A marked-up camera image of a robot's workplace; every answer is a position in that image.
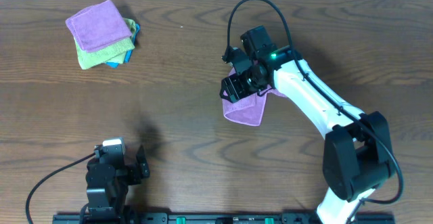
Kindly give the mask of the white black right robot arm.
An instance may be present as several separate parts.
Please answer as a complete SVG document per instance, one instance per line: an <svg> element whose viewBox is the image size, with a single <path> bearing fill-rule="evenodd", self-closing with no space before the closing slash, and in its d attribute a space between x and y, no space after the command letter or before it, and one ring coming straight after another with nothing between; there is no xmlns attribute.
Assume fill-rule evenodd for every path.
<svg viewBox="0 0 433 224"><path fill-rule="evenodd" d="M222 56L233 67L221 81L224 117L258 126L268 94L288 98L325 140L323 175L328 189L309 221L385 223L380 217L356 213L399 171L387 120L379 112L366 114L342 99L295 49L278 48L263 26L245 32L241 41L243 49L228 46Z"/></svg>

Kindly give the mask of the purple microfiber cloth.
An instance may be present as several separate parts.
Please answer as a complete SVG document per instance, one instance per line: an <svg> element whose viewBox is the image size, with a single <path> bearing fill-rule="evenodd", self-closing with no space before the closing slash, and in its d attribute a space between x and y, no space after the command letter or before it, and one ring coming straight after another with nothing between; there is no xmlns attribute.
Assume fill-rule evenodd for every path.
<svg viewBox="0 0 433 224"><path fill-rule="evenodd" d="M265 111L267 95L270 93L278 97L286 98L286 96L278 90L270 87L268 88L269 91L266 91L263 96L253 94L235 103L223 99L223 116L227 120L238 124L248 125L251 127L260 126Z"/></svg>

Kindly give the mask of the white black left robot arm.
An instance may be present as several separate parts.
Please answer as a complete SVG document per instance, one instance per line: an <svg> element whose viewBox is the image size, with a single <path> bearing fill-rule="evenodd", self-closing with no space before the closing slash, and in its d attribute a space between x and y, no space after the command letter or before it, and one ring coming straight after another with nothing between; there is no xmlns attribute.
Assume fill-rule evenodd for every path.
<svg viewBox="0 0 433 224"><path fill-rule="evenodd" d="M124 162L120 145L97 145L95 158L87 163L87 198L79 223L139 223L139 215L125 204L129 186L150 176L145 150L140 146L136 162Z"/></svg>

